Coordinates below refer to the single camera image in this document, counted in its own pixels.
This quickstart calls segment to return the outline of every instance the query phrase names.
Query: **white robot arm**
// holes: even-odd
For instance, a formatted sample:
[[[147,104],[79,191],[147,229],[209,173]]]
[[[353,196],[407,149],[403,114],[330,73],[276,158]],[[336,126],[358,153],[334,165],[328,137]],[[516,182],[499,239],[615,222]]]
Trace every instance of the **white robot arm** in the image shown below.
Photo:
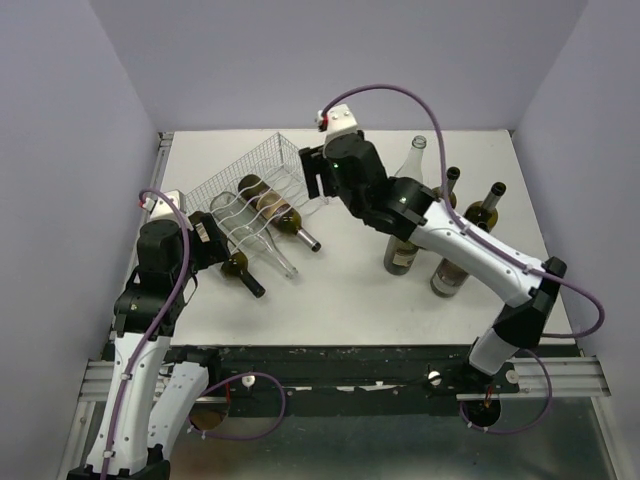
[[[364,139],[347,105],[332,107],[326,116],[319,112],[317,123],[327,132],[325,143],[300,151],[310,198],[320,195],[319,178],[324,195],[339,196],[365,225],[442,255],[505,302],[493,326],[472,347],[463,382],[487,382],[519,349],[537,346],[559,285],[529,272],[563,277],[564,262],[517,252],[464,219],[460,227],[429,188],[410,178],[387,177],[375,146]],[[526,268],[514,268],[473,240],[469,231],[517,256]]]

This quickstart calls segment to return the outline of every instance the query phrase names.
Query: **wine label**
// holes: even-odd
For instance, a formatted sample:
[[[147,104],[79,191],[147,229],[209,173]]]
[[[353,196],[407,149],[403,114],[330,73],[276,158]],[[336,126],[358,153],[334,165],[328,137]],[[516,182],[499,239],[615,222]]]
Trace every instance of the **wine label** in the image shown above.
[[[411,242],[401,242],[396,239],[396,254],[391,263],[399,267],[410,267],[418,255],[418,247]]]
[[[451,297],[460,290],[460,285],[449,285],[445,283],[438,274],[434,275],[431,279],[431,285],[438,290],[442,295]]]
[[[399,267],[410,267],[413,264],[413,261],[416,259],[418,252],[405,252],[402,250],[398,250],[396,254],[393,256],[393,260],[391,263],[397,265]]]
[[[278,193],[271,190],[258,199],[256,208],[261,212],[262,216],[268,220],[273,216],[284,213],[284,211],[289,208],[289,204]]]

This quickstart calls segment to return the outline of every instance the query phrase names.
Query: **upright bottle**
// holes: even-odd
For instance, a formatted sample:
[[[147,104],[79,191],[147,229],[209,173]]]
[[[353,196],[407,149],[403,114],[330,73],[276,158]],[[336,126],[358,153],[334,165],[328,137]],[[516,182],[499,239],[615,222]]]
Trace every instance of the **upright bottle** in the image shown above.
[[[394,176],[398,178],[409,177],[422,183],[424,181],[422,177],[422,157],[426,146],[427,139],[422,135],[413,137],[407,159]],[[418,255],[418,250],[418,247],[413,243],[403,242],[391,235],[382,262],[384,268],[392,275],[404,275],[411,268]]]
[[[496,205],[506,191],[507,187],[504,183],[494,183],[483,202],[475,202],[469,205],[464,218],[485,232],[490,232],[498,222]],[[460,291],[467,278],[469,278],[469,274],[465,270],[443,258],[429,283],[436,295],[448,298],[453,297]]]
[[[458,199],[456,198],[456,194],[453,191],[453,187],[456,186],[456,182],[459,178],[460,169],[458,167],[447,168],[447,191],[449,192],[449,201],[451,202],[451,206],[453,208],[456,208],[456,205],[458,205]],[[435,187],[433,189],[433,193],[440,197],[440,187]]]

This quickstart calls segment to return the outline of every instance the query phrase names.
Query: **bottle lying on side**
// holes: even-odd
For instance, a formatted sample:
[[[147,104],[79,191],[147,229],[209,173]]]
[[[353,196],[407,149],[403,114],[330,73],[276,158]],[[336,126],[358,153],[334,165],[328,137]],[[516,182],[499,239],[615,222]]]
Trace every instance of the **bottle lying on side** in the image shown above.
[[[235,245],[230,240],[229,244],[229,250],[235,250],[235,252],[231,254],[229,260],[222,264],[220,271],[225,277],[239,278],[254,297],[262,297],[267,291],[262,285],[260,285],[260,282],[258,282],[255,277],[249,273],[249,259],[242,250],[235,249]]]
[[[295,235],[302,243],[317,252],[322,248],[320,242],[302,228],[302,217],[273,188],[257,175],[249,174],[240,180],[238,191],[244,200],[255,208],[260,215],[284,234]]]
[[[211,201],[209,210],[220,229],[235,245],[257,254],[264,252],[268,259],[275,261],[287,278],[298,275],[296,267],[276,246],[264,219],[251,211],[233,193],[222,192]]]

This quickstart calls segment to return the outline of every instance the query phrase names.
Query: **screw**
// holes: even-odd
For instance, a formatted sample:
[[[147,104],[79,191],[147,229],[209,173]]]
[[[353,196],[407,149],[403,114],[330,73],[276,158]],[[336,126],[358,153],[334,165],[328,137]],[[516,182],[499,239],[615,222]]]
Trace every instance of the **screw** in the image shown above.
[[[507,371],[505,377],[507,378],[507,382],[514,385],[520,380],[520,375],[518,375],[518,372],[516,372],[515,370]]]
[[[429,372],[429,375],[427,375],[427,379],[429,380],[429,383],[434,387],[437,387],[442,383],[440,372],[436,372],[435,370]]]

